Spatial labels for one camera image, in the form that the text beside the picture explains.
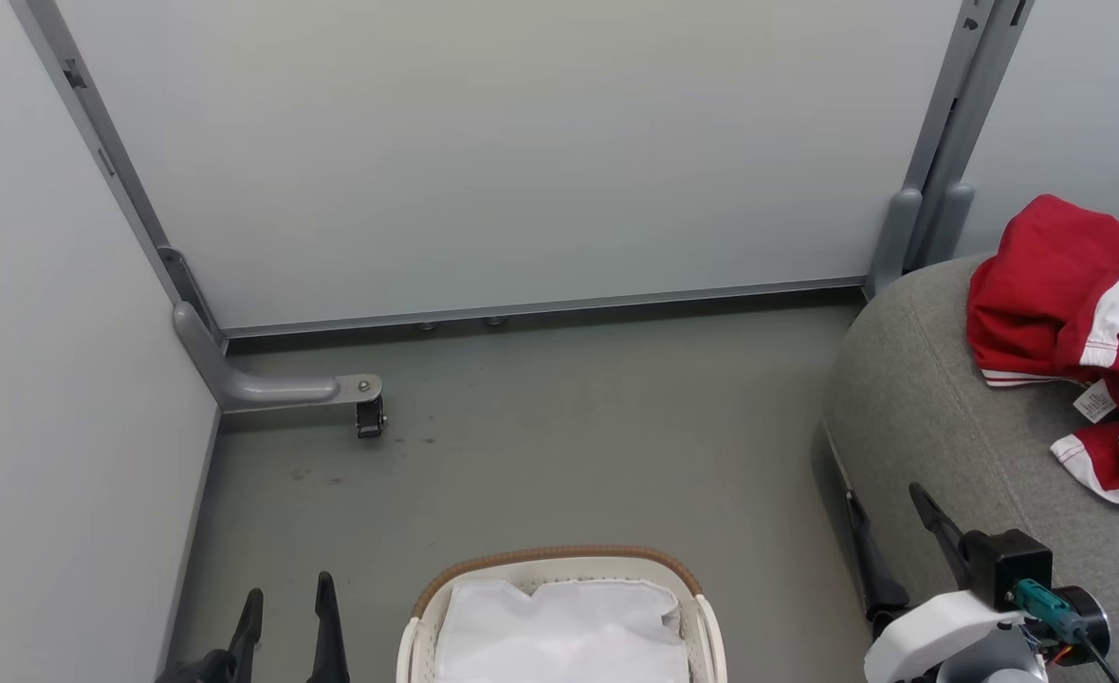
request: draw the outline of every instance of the orange wire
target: orange wire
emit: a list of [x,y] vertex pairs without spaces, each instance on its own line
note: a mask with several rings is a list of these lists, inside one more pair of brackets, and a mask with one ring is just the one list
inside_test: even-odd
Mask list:
[[1049,666],[1053,666],[1054,664],[1057,664],[1057,661],[1061,657],[1066,656],[1068,654],[1070,654],[1070,649],[1074,649],[1074,647],[1072,645],[1066,645],[1064,648],[1061,648],[1061,652],[1057,653],[1057,656],[1053,657],[1053,661],[1049,663]]

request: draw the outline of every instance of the teal connector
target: teal connector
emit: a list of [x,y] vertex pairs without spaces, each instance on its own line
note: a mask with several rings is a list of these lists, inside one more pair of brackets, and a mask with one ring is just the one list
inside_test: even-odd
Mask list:
[[1087,631],[1087,623],[1070,607],[1070,602],[1062,600],[1035,580],[1021,580],[1010,592],[1014,593],[1010,601],[1015,602],[1018,609],[1047,624],[1063,643],[1076,644],[1079,636],[1075,633],[1079,628],[1083,633]]

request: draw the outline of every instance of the red garment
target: red garment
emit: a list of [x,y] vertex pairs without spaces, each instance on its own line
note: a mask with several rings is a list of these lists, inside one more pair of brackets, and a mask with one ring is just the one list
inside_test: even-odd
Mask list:
[[[1036,197],[972,275],[967,337],[990,386],[1103,380],[1119,406],[1119,222]],[[1119,503],[1119,419],[1060,438],[1051,450]]]

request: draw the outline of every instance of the gray metal support leg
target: gray metal support leg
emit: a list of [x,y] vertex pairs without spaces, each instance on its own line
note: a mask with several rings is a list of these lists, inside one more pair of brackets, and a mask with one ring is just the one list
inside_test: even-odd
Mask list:
[[190,303],[196,314],[201,317],[201,322],[208,329],[209,337],[214,338],[215,345],[222,345],[222,333],[218,330],[218,324],[215,322],[214,315],[209,312],[205,294],[201,294],[201,290],[196,286],[196,279],[192,277],[192,271],[188,269],[188,261],[184,259],[184,254],[176,246],[170,245],[157,246],[156,252],[164,268],[168,269],[168,277],[172,278],[172,286],[177,287],[179,298]]
[[994,0],[986,30],[980,35],[972,65],[951,112],[942,142],[923,186],[923,210],[914,226],[905,264],[910,270],[951,259],[960,241],[972,187],[962,183],[963,171],[977,146],[1006,66],[1015,53],[1034,0]]
[[872,255],[872,269],[863,283],[863,294],[871,301],[882,289],[904,273],[905,250],[914,233],[918,209],[923,205],[923,194],[918,189],[902,189],[888,200],[888,214],[880,230],[880,243]]
[[980,36],[993,18],[996,0],[961,0],[960,11],[955,18],[955,27],[948,39],[947,52],[942,55],[935,91],[927,105],[923,128],[919,131],[910,169],[905,172],[903,189],[888,203],[888,213],[880,231],[872,269],[863,284],[863,294],[874,298],[882,289],[902,277],[910,260],[910,244],[919,237],[916,233],[919,212],[923,210],[923,187],[932,165],[940,151],[942,134],[948,127],[972,57],[977,53]]
[[378,375],[256,376],[239,372],[227,363],[201,317],[186,301],[172,308],[172,325],[225,413],[370,403],[383,396],[383,380]]
[[65,69],[66,77],[73,81],[75,96],[83,105],[96,137],[100,138],[104,155],[112,165],[112,172],[125,187],[125,194],[138,212],[142,226],[151,236],[151,242],[156,246],[168,245],[168,234],[160,225],[151,198],[147,197],[147,190],[139,181],[139,172],[134,169],[129,152],[125,151],[125,144],[121,142],[121,134],[117,133],[116,125],[113,125],[109,110],[104,107],[104,100],[101,99],[100,90],[96,90],[96,82],[92,81],[84,56],[78,52],[57,3],[55,0],[13,0],[13,3],[16,1],[22,1],[31,9],[40,32],[45,35],[45,39],[58,58],[60,68]]

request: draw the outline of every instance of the gray metal frame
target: gray metal frame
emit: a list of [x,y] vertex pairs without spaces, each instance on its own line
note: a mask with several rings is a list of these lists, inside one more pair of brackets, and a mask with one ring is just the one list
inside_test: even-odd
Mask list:
[[962,0],[910,171],[881,228],[867,299],[908,270],[953,256],[975,195],[963,171],[1033,2]]
[[201,317],[187,301],[172,307],[172,327],[225,413],[368,403],[383,394],[378,375],[256,376],[227,363]]
[[220,411],[267,411],[378,400],[383,381],[377,375],[263,377],[238,372],[227,363],[223,350],[226,339],[209,315],[184,254],[169,245],[57,4],[53,0],[10,0],[10,4],[88,150],[96,151],[96,167],[172,302],[172,325],[179,340]]
[[994,0],[986,30],[981,31],[923,187],[923,207],[905,255],[908,269],[940,263],[955,255],[975,194],[962,181],[963,171],[1034,3],[1035,0]]
[[866,283],[863,284],[863,294],[867,299],[875,297],[905,272],[905,253],[910,247],[919,213],[923,208],[923,187],[927,185],[932,165],[935,163],[935,156],[942,142],[942,130],[948,125],[960,90],[966,82],[968,66],[972,64],[980,36],[989,26],[993,6],[994,0],[961,0],[947,50],[942,54],[935,91],[931,92],[923,128],[918,133],[918,142],[914,143],[910,169],[905,172],[905,181],[902,183],[901,189],[890,199],[888,213],[884,226],[880,230],[880,241],[876,242],[875,254],[872,258],[872,269],[867,272]]
[[1034,0],[962,0],[942,56],[940,75],[919,131],[910,168],[902,189],[890,199],[880,241],[867,277],[833,280],[704,289],[677,293],[639,294],[533,303],[519,307],[480,307],[365,317],[351,320],[218,328],[204,294],[196,286],[186,256],[169,245],[159,217],[147,197],[138,171],[131,163],[112,118],[83,55],[75,47],[55,0],[10,0],[43,62],[58,86],[88,147],[96,150],[101,172],[113,187],[135,236],[152,261],[160,281],[173,303],[187,301],[207,327],[217,345],[231,337],[262,337],[273,334],[319,333],[386,325],[435,324],[439,320],[464,320],[482,317],[579,310],[579,308],[631,307],[638,303],[744,297],[798,289],[827,289],[863,284],[864,294],[877,291],[903,275],[951,256],[959,241],[972,189],[961,181],[968,159],[976,147],[981,125],[998,92],[1010,55],[1023,32]]

